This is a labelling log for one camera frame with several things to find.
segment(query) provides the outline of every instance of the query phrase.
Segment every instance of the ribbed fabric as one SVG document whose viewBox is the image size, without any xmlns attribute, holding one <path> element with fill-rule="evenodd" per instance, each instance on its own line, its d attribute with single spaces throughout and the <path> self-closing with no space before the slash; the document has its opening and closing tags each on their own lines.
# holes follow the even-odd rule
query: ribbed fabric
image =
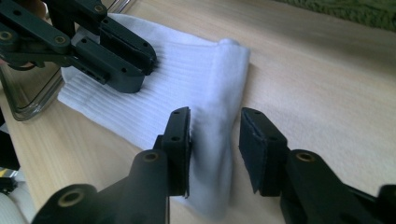
<svg viewBox="0 0 396 224">
<path fill-rule="evenodd" d="M 173 110 L 189 106 L 191 196 L 180 200 L 207 217 L 223 217 L 231 185 L 231 129 L 249 50 L 231 39 L 213 43 L 130 16 L 112 17 L 154 47 L 157 67 L 135 94 L 119 93 L 66 68 L 58 99 L 142 149 L 152 148 Z"/>
</svg>

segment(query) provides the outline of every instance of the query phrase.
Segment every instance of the screw hole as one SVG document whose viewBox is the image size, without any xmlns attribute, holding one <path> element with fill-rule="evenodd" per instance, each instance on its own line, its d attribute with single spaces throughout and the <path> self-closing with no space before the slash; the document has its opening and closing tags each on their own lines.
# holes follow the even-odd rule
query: screw hole
<svg viewBox="0 0 396 224">
<path fill-rule="evenodd" d="M 58 205 L 61 207 L 70 207 L 81 202 L 82 199 L 84 199 L 84 191 L 82 189 L 71 189 L 62 195 L 58 200 Z"/>
<path fill-rule="evenodd" d="M 309 153 L 306 153 L 306 152 L 297 153 L 296 157 L 297 157 L 297 159 L 299 159 L 300 161 L 308 161 L 308 162 L 315 161 L 315 157 L 312 156 L 312 155 L 309 154 Z"/>
<path fill-rule="evenodd" d="M 20 16 L 22 13 L 18 10 L 14 10 L 12 13 L 14 13 L 14 15 L 16 16 Z"/>
</svg>

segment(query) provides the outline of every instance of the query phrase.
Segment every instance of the metal screw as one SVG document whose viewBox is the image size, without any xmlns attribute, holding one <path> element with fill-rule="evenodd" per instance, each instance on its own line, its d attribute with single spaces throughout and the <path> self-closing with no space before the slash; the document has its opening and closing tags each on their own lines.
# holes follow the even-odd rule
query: metal screw
<svg viewBox="0 0 396 224">
<path fill-rule="evenodd" d="M 102 12 L 104 10 L 104 8 L 100 5 L 95 6 L 94 9 L 96 12 Z"/>
<path fill-rule="evenodd" d="M 0 40 L 10 40 L 12 38 L 12 33 L 8 31 L 0 31 Z"/>
<path fill-rule="evenodd" d="M 66 38 L 64 38 L 61 35 L 57 35 L 57 36 L 55 36 L 55 42 L 57 44 L 64 44 L 64 42 L 66 42 Z"/>
</svg>

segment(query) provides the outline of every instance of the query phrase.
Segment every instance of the wooden table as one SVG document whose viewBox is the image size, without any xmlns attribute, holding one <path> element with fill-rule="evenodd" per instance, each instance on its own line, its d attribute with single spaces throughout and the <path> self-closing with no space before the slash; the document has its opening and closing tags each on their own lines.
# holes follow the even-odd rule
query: wooden table
<svg viewBox="0 0 396 224">
<path fill-rule="evenodd" d="M 317 152 L 348 185 L 373 195 L 396 183 L 396 34 L 256 0 L 138 0 L 137 17 L 251 49 L 242 106 L 265 113 L 290 148 Z M 58 189 L 103 189 L 126 176 L 140 151 L 54 101 L 17 122 L 0 91 L 27 183 L 38 209 Z M 230 207 L 219 223 L 283 223 L 277 198 L 254 195 L 233 128 Z M 171 203 L 172 223 L 210 223 Z"/>
</svg>

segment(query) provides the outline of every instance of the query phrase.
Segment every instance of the white cloth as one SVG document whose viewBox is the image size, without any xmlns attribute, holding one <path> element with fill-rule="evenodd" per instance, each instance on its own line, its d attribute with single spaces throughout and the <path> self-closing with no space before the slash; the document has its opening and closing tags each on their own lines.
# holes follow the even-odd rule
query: white cloth
<svg viewBox="0 0 396 224">
<path fill-rule="evenodd" d="M 111 17 L 154 47 L 158 65 L 153 73 L 140 92 L 123 94 L 65 68 L 58 99 L 142 149 L 152 148 L 173 110 L 189 106 L 191 196 L 180 200 L 206 217 L 223 217 L 232 176 L 231 130 L 249 50 L 231 39 L 215 43 L 130 16 Z"/>
</svg>

